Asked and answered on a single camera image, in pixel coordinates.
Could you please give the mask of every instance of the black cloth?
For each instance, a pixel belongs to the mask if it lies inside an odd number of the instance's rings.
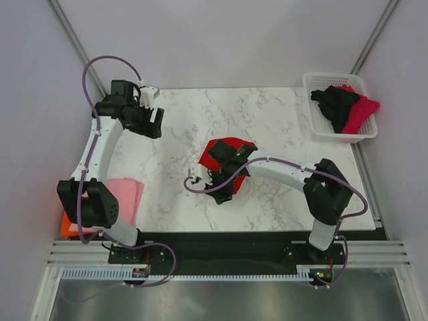
[[[350,108],[360,96],[345,89],[330,86],[325,91],[314,90],[310,99],[319,102],[321,113],[331,121],[334,132],[341,133],[348,121]]]

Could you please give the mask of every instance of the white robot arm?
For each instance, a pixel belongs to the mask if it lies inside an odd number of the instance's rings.
[[[119,215],[118,201],[106,188],[107,171],[114,147],[125,129],[153,139],[161,137],[164,110],[153,106],[159,95],[159,89],[153,86],[113,80],[110,92],[111,95],[95,105],[100,115],[100,129],[97,130],[93,119],[79,165],[70,180],[58,183],[57,192],[69,220],[77,223],[78,184],[82,171],[86,171],[82,191],[86,194],[81,195],[82,226],[105,231],[120,243],[133,246],[138,243],[140,232]],[[95,136],[98,136],[97,143],[91,150]],[[90,162],[85,166],[89,153]]]
[[[352,197],[352,191],[337,181],[311,173],[323,172],[346,182],[331,160],[322,159],[317,164],[293,162],[269,156],[245,142],[234,149],[221,139],[205,152],[222,168],[210,171],[198,164],[190,170],[192,183],[204,181],[205,191],[202,193],[214,197],[219,205],[231,200],[237,189],[230,178],[236,172],[239,172],[238,177],[263,177],[291,186],[305,194],[314,217],[308,243],[318,251],[326,251],[330,247],[340,216]]]

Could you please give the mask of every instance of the marble table surface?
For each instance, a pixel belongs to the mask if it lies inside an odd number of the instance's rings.
[[[246,178],[233,200],[222,205],[187,192],[187,169],[213,138],[250,140],[271,156],[290,160],[329,158],[364,193],[350,145],[311,141],[303,88],[161,90],[155,102],[165,109],[162,138],[125,131],[108,171],[108,178],[145,184],[136,218],[142,231],[311,230],[313,218],[304,195],[273,181]],[[345,213],[361,208],[354,195]],[[374,228],[370,211],[342,224],[342,229]]]

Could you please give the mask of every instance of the white plastic basket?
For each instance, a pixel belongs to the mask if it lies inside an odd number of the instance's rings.
[[[341,86],[344,84],[351,86],[358,94],[368,96],[363,80],[355,75],[329,74],[325,72],[310,72],[303,75],[303,87],[306,91],[306,106],[313,140],[355,144],[365,138],[377,136],[377,125],[374,115],[370,116],[361,125],[358,134],[335,133],[330,121],[322,115],[318,107],[318,102],[310,99],[311,92],[314,90],[325,90],[330,85]]]

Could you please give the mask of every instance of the pink cloth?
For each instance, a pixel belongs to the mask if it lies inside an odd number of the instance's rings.
[[[144,184],[134,179],[108,179],[107,188],[119,202],[119,215],[122,216],[128,224],[135,226],[136,212],[138,206],[140,206]],[[69,231],[77,232],[77,224],[71,224]],[[95,232],[93,229],[85,227],[83,231]]]
[[[341,88],[348,90],[349,92],[355,92],[352,87],[348,85],[338,86],[336,88]],[[363,122],[366,121],[368,117],[371,116],[380,106],[378,102],[368,99],[366,96],[360,95],[360,100],[352,105],[348,122],[345,127],[342,129],[342,134],[358,134],[360,127]]]

